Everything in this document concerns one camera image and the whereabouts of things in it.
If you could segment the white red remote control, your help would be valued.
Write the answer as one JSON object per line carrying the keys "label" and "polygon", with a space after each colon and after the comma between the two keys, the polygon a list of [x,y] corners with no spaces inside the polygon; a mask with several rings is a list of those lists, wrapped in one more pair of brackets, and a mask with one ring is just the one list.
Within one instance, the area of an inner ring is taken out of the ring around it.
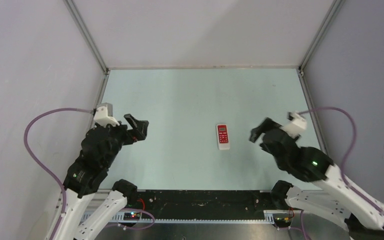
{"label": "white red remote control", "polygon": [[230,139],[228,133],[228,127],[226,124],[217,124],[216,125],[216,134],[217,134],[217,146],[221,151],[229,150]]}

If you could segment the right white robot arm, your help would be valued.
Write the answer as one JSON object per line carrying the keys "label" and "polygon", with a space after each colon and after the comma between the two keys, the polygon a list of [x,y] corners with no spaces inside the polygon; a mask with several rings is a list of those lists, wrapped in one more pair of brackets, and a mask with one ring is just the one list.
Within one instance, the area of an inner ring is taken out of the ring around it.
{"label": "right white robot arm", "polygon": [[270,193],[277,209],[294,208],[314,214],[345,230],[351,240],[384,240],[384,203],[355,185],[333,160],[315,147],[298,146],[308,123],[292,113],[281,125],[271,118],[250,131],[249,141],[261,139],[260,147],[273,156],[277,167],[296,179],[320,188],[331,200],[304,193],[279,180]]}

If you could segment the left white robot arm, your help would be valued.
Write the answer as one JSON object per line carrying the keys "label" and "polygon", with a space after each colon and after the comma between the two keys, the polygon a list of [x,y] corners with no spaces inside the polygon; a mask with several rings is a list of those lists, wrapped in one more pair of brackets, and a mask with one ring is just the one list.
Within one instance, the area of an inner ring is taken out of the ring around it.
{"label": "left white robot arm", "polygon": [[62,214],[56,217],[53,230],[47,234],[50,240],[93,240],[118,211],[136,206],[137,186],[120,179],[91,217],[80,223],[122,147],[147,137],[149,121],[138,120],[131,114],[124,118],[131,128],[109,113],[95,113],[95,126],[86,133],[79,156],[63,181],[66,199],[61,203]]}

